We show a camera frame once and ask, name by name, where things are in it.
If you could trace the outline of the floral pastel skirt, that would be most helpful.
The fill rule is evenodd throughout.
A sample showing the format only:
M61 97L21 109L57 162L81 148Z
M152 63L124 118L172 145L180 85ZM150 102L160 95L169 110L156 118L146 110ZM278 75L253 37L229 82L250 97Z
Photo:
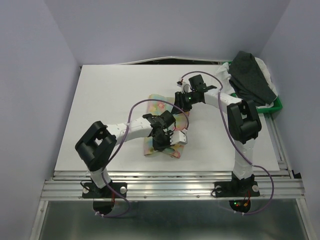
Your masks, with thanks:
M166 97L159 94L151 94L149 99L157 99L157 100L163 100L166 102L174 103L175 98L174 97ZM147 114L152 115L161 115L164 111L171 112L172 110L177 110L175 107L171 106L168 103L159 102L159 101L149 101L147 103ZM175 125L170 126L170 130L176 131L182 131L187 126L187 119L186 117L178 110L177 114L173 115L176 119ZM174 146L170 146L162 151L162 153L169 155L172 158L179 159L183 153L184 145L182 144L176 144ZM157 151L153 148L153 140L151 137L145 137L143 140L143 151L145 156L153 155Z

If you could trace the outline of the dark grey dotted skirt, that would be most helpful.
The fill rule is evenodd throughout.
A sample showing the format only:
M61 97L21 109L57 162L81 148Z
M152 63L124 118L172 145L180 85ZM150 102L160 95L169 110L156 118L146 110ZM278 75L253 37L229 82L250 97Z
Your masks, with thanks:
M243 100L252 100L257 107L271 105L277 98L251 53L239 51L229 65L229 74L235 94Z

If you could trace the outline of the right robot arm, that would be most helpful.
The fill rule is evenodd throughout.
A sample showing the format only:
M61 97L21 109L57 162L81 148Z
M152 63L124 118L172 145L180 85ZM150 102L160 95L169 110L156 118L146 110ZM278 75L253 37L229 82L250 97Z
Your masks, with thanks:
M223 93L214 85L206 85L201 74L177 82L180 91L175 93L174 105L184 112L197 103L213 106L220 111L227 136L235 149L232 170L231 192L242 195L248 190L248 184L254 182L253 148L262 129L255 103Z

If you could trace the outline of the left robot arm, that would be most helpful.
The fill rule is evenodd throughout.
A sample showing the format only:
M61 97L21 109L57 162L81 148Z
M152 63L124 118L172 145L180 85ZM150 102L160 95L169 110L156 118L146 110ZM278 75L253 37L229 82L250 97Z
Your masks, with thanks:
M169 112L161 115L144 114L130 123L105 125L94 122L75 144L75 150L85 163L100 197L111 193L111 178L106 166L116 146L139 138L153 138L157 149L170 146L170 133L165 130L176 123Z

